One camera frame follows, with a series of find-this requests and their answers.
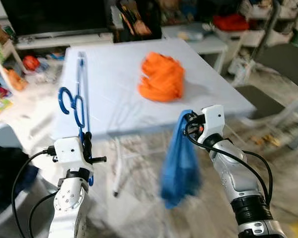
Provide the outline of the blue garment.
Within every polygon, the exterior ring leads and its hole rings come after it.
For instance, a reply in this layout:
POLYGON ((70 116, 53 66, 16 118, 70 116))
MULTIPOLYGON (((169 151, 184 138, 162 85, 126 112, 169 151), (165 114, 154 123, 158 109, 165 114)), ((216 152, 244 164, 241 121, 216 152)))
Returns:
POLYGON ((194 145, 183 134, 187 120, 183 110, 172 130, 172 137, 162 166, 160 195, 166 209, 178 206, 187 196, 197 195, 201 187, 198 157, 194 145))

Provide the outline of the orange garment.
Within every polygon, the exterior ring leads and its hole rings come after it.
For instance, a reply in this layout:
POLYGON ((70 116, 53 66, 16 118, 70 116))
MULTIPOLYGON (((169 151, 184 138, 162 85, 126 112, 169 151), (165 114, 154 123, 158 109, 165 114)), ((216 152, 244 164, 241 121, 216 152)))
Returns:
POLYGON ((141 65, 137 90, 143 98, 154 102, 174 102, 183 98, 185 70, 176 59, 149 52, 141 65))

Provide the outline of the white side table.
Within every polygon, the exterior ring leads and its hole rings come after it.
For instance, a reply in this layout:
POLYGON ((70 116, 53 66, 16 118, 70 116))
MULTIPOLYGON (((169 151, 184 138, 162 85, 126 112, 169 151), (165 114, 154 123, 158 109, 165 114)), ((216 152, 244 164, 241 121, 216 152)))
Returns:
POLYGON ((215 61, 211 65, 218 73, 222 73, 228 45, 212 30, 206 31, 203 23, 163 26, 162 36, 165 39, 183 39, 199 55, 215 54, 215 61))

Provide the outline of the orange toy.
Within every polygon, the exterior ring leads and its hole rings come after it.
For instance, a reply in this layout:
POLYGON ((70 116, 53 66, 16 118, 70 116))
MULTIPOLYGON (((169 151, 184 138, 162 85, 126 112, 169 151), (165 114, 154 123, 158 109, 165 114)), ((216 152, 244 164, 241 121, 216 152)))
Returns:
POLYGON ((22 92, 24 89, 26 89, 29 83, 20 77, 20 73, 11 67, 4 68, 4 72, 7 74, 8 81, 15 91, 22 92))

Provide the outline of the red ball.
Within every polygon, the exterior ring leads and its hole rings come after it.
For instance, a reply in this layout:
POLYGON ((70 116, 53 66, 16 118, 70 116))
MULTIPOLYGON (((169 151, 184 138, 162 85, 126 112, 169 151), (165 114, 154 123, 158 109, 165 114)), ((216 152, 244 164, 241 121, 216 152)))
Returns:
POLYGON ((34 57, 33 55, 27 55, 22 59, 23 66, 26 70, 30 72, 35 72, 37 68, 41 65, 37 57, 34 57))

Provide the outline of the white television stand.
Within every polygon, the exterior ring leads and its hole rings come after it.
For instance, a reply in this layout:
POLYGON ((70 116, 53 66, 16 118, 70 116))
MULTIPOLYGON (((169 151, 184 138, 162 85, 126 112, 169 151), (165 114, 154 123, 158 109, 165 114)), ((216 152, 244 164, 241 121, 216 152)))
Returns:
POLYGON ((58 46, 107 45, 113 44, 112 33, 99 33, 74 36, 57 36, 52 38, 19 38, 15 43, 18 50, 53 48, 58 46))

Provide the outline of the red cloth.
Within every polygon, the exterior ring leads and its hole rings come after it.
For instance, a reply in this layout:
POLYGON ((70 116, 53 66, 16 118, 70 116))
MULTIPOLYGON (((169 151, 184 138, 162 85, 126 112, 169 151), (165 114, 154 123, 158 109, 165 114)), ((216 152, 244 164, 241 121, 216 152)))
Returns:
POLYGON ((241 32, 248 30, 250 25, 242 14, 227 14, 225 16, 215 15, 212 23, 219 30, 225 32, 241 32))

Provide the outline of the grey folding chair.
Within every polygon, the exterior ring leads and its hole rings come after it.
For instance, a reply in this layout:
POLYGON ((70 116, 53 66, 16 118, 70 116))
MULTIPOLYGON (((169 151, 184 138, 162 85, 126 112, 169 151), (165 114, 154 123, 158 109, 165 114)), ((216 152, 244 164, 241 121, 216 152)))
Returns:
POLYGON ((238 118, 242 124, 248 127, 260 127, 263 125, 268 128, 277 127, 284 120, 294 116, 298 110, 298 95, 289 105, 284 106, 279 104, 274 98, 269 97, 262 90, 247 84, 253 67, 260 64, 275 70, 298 86, 298 46, 292 43, 267 45, 274 25, 278 22, 279 11, 279 0, 272 0, 272 12, 267 19, 263 37, 252 52, 251 57, 246 61, 244 70, 235 76, 232 83, 235 89, 238 90, 238 93, 242 94, 255 107, 253 113, 246 117, 238 118))

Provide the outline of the orange bag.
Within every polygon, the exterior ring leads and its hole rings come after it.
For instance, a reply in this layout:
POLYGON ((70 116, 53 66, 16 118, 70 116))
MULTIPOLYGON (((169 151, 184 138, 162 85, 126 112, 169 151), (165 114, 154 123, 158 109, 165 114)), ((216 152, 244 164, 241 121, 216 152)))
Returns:
POLYGON ((136 16, 129 17, 129 23, 131 24, 131 32, 135 36, 148 36, 151 34, 151 30, 146 24, 136 16))

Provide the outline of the black chair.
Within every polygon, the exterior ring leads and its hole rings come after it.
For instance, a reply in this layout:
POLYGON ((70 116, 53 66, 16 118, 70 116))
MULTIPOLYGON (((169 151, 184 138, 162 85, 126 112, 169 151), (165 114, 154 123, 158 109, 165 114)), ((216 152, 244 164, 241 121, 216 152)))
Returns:
POLYGON ((122 21, 123 32, 120 40, 123 42, 162 39, 162 11, 158 0, 117 0, 116 9, 122 21), (148 36, 135 36, 131 32, 129 17, 136 16, 151 30, 148 36))

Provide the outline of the black flat television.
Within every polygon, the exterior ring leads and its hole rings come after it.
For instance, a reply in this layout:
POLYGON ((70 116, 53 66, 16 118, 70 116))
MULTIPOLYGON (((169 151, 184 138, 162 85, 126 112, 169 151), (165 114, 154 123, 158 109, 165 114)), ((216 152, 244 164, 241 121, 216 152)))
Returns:
POLYGON ((106 0, 0 0, 16 36, 108 32, 106 0))

